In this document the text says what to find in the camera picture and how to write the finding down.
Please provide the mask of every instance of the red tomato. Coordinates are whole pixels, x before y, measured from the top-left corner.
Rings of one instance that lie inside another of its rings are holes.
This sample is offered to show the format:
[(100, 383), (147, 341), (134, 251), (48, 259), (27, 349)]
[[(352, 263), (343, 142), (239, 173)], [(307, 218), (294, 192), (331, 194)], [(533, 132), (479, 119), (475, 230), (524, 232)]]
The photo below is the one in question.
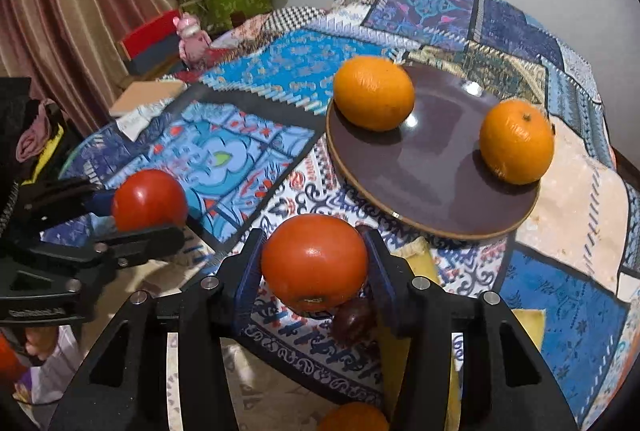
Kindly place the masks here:
[(136, 231), (155, 225), (187, 221), (187, 198), (180, 183), (159, 169), (134, 173), (113, 196), (111, 214), (119, 231)]
[(367, 277), (367, 248), (344, 220), (300, 215), (271, 234), (261, 263), (264, 279), (285, 305), (315, 312), (358, 293)]

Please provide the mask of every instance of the pink stuffed animal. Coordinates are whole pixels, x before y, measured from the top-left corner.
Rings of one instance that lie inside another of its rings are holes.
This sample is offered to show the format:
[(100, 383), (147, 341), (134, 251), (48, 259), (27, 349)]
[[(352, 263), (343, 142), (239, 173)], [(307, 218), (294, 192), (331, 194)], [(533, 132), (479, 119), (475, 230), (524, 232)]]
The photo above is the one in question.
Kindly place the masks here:
[(181, 18), (174, 18), (178, 36), (180, 36), (180, 59), (191, 70), (199, 69), (204, 65), (204, 56), (211, 38), (200, 28), (200, 21), (195, 16), (185, 12)]

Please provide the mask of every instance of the orange fruit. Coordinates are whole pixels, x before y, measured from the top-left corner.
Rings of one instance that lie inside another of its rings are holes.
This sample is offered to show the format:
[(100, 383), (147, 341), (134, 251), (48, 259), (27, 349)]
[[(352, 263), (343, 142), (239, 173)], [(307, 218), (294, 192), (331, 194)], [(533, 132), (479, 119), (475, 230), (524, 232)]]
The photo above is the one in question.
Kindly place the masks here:
[(364, 240), (346, 221), (306, 214), (285, 220), (262, 248), (262, 275), (296, 312), (329, 310), (354, 297), (367, 277)]
[(388, 431), (382, 411), (363, 402), (350, 402), (325, 416), (316, 431)]
[(551, 124), (527, 101), (503, 101), (482, 121), (480, 153), (489, 169), (505, 182), (523, 185), (540, 180), (554, 157)]
[(334, 101), (356, 126), (386, 132), (402, 124), (414, 109), (414, 85), (389, 59), (355, 56), (335, 74)]

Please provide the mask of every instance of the brown plate rim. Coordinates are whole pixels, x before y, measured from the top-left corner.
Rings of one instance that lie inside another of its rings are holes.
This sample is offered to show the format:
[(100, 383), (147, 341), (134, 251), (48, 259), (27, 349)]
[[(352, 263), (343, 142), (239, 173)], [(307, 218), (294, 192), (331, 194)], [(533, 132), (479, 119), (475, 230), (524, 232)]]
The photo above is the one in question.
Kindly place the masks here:
[(340, 156), (338, 155), (338, 152), (335, 150), (334, 141), (333, 141), (333, 139), (331, 137), (331, 128), (329, 126), (330, 113), (331, 113), (331, 109), (333, 107), (334, 107), (334, 100), (332, 98), (331, 101), (329, 102), (329, 105), (327, 106), (327, 109), (326, 109), (326, 120), (324, 121), (324, 124), (326, 126), (326, 143), (327, 143), (327, 147), (329, 148), (329, 151), (331, 152), (331, 154), (332, 154), (332, 156), (334, 158), (334, 161), (337, 164), (338, 169), (340, 170), (340, 172), (347, 178), (347, 180), (349, 182), (351, 182), (351, 184), (369, 202), (371, 202), (373, 205), (375, 205), (380, 210), (384, 211), (386, 214), (390, 215), (392, 218), (395, 218), (396, 220), (403, 221), (404, 223), (407, 223), (408, 225), (414, 227), (415, 229), (420, 229), (421, 231), (425, 231), (427, 233), (433, 234), (434, 236), (448, 237), (448, 238), (451, 238), (451, 239), (466, 239), (468, 241), (476, 241), (476, 240), (481, 240), (481, 239), (491, 239), (491, 238), (498, 237), (498, 236), (504, 236), (505, 234), (511, 233), (511, 231), (514, 231), (518, 227), (520, 227), (524, 223), (524, 221), (527, 218), (529, 218), (529, 215), (531, 214), (531, 212), (535, 208), (536, 204), (538, 203), (538, 198), (540, 196), (540, 180), (538, 180), (538, 184), (536, 186), (536, 196), (533, 199), (533, 202), (531, 202), (531, 207), (529, 208), (529, 211), (527, 211), (527, 214), (525, 214), (524, 217), (522, 217), (519, 221), (517, 221), (516, 223), (514, 223), (513, 225), (511, 225), (507, 229), (504, 229), (502, 231), (497, 231), (496, 233), (490, 233), (490, 234), (447, 233), (447, 231), (441, 231), (439, 229), (434, 229), (433, 227), (429, 227), (427, 225), (424, 225), (424, 224), (420, 223), (419, 221), (415, 221), (415, 220), (412, 220), (411, 218), (404, 217), (401, 214), (396, 213), (393, 209), (389, 208), (385, 204), (383, 204), (380, 200), (378, 200), (375, 196), (373, 196), (372, 193), (367, 191), (367, 189), (364, 188), (360, 182), (358, 182), (356, 177), (354, 177), (353, 174), (351, 174), (351, 172), (347, 169), (347, 166), (345, 166), (344, 162), (342, 162), (342, 160), (340, 159)]

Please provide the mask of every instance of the patchwork tablecloth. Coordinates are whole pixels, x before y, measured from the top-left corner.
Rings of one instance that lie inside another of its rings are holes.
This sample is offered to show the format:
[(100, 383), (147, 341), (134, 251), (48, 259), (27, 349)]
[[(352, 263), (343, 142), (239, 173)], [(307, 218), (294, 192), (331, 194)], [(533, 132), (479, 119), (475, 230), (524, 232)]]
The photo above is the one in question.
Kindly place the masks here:
[[(335, 0), (327, 12), (276, 11), (251, 43), (240, 43), (226, 62), (200, 77), (198, 86), (211, 90), (206, 106), (175, 101), (135, 142), (107, 126), (82, 144), (63, 175), (85, 174), (116, 186), (142, 167), (172, 172), (188, 192), (191, 226), (204, 229), (210, 245), (201, 273), (215, 272), (227, 251), (238, 252), (249, 228), (270, 234), (304, 213), (368, 223), (396, 249), (420, 233), (345, 183), (317, 124), (308, 121), (322, 120), (335, 71), (360, 54), (429, 64), (500, 98), (522, 97), (548, 109), (556, 127), (555, 157), (521, 227), (481, 243), (424, 236), (446, 290), (477, 296), (494, 289), (512, 308), (546, 310), (542, 355), (586, 429), (639, 351), (640, 196), (615, 172), (589, 64), (507, 2)], [(255, 98), (251, 112), (242, 109), (241, 96)], [(269, 103), (304, 112), (300, 119), (306, 120), (286, 122)], [(104, 230), (101, 223), (84, 217), (46, 238), (79, 243)], [(237, 338), (243, 348), (225, 347), (243, 429), (284, 429), (278, 427), (285, 425), (282, 419), (273, 428), (265, 424), (266, 416), (261, 427), (255, 415), (267, 415), (285, 400), (296, 401), (300, 417), (289, 422), (291, 429), (312, 429), (328, 408), (320, 397), (382, 405), (375, 341), (337, 345), (329, 335), (330, 315), (291, 313), (262, 284), (252, 322)], [(462, 361), (460, 335), (453, 336), (453, 346)], [(290, 380), (282, 381), (271, 367)], [(236, 375), (240, 370), (244, 377)]]

